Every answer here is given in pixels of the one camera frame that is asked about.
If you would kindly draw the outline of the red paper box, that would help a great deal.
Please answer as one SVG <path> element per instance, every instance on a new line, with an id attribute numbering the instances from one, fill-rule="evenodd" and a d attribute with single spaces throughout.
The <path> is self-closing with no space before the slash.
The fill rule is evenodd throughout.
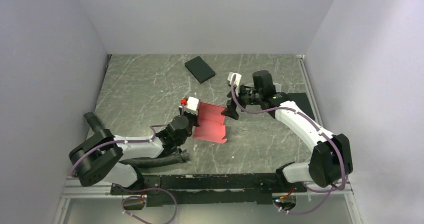
<path id="1" fill-rule="evenodd" d="M 198 110 L 198 126 L 193 138 L 223 144 L 227 141 L 225 116 L 221 114 L 225 107 L 201 102 Z"/>

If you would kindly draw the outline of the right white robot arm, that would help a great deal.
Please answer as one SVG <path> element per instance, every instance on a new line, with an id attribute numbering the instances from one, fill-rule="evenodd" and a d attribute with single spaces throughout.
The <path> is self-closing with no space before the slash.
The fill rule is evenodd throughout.
<path id="1" fill-rule="evenodd" d="M 228 75 L 230 92 L 222 115 L 237 120 L 237 109 L 253 114 L 249 105 L 258 105 L 260 113 L 268 113 L 272 118 L 290 128 L 306 144 L 310 160 L 292 162 L 276 170 L 276 187 L 289 191 L 295 183 L 313 182 L 321 188 L 331 187 L 341 190 L 346 186 L 348 175 L 353 171 L 350 141 L 344 134 L 335 135 L 319 125 L 310 108 L 303 110 L 298 105 L 299 98 L 307 98 L 305 93 L 284 93 L 281 84 L 273 81 L 267 70 L 252 74 L 253 85 L 241 84 L 241 75 L 231 72 Z"/>

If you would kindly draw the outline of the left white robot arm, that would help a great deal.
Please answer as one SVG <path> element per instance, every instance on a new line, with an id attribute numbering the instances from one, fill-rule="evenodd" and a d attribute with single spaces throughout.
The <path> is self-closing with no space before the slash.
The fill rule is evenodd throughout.
<path id="1" fill-rule="evenodd" d="M 117 183 L 129 193 L 137 194 L 144 187 L 141 168 L 164 167 L 190 160 L 181 146 L 198 126 L 195 114 L 184 112 L 167 125 L 151 125 L 150 137 L 123 137 L 104 127 L 93 112 L 84 114 L 93 135 L 68 155 L 71 176 L 83 187 L 100 181 Z"/>

